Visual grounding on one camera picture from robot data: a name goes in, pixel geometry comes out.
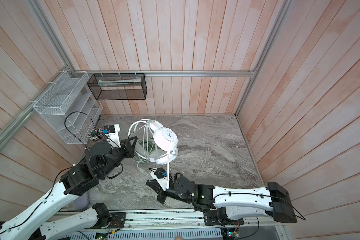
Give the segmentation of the mint green headphones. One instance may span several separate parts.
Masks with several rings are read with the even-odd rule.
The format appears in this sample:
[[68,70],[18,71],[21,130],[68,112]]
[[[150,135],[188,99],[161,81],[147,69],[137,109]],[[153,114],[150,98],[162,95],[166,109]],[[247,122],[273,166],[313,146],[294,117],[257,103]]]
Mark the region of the mint green headphones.
[[153,153],[156,150],[156,144],[153,138],[147,140],[138,140],[135,147],[135,156],[133,160],[137,163],[154,163]]

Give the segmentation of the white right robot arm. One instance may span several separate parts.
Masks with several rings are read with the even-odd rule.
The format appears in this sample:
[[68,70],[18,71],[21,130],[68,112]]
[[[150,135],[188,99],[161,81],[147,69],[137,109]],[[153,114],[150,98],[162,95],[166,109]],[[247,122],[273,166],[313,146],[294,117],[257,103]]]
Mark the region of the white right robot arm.
[[196,184],[183,176],[167,177],[155,169],[146,185],[163,204],[172,198],[193,205],[198,212],[217,209],[220,221],[237,221],[247,217],[271,217],[274,221],[294,224],[298,211],[293,207],[289,192],[276,182],[254,189],[229,189]]

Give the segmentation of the white headphones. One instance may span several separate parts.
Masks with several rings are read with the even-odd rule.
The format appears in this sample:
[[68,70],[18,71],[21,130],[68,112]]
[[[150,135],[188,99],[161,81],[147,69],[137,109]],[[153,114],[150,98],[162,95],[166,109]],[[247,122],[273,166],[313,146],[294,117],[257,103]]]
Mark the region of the white headphones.
[[141,119],[134,122],[128,131],[128,137],[137,137],[138,140],[153,138],[156,150],[153,153],[155,164],[166,165],[178,156],[178,137],[176,133],[164,127],[159,121]]

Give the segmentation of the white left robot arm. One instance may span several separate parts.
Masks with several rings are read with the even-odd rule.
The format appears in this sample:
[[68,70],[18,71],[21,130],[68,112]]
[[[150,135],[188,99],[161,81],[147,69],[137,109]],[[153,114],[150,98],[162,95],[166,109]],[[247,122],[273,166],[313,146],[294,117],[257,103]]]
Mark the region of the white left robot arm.
[[86,148],[84,158],[58,173],[44,196],[11,220],[0,222],[0,240],[57,240],[86,228],[107,228],[111,214],[104,203],[49,224],[47,220],[108,178],[124,159],[132,159],[137,141],[132,137],[122,140],[118,148],[107,141]]

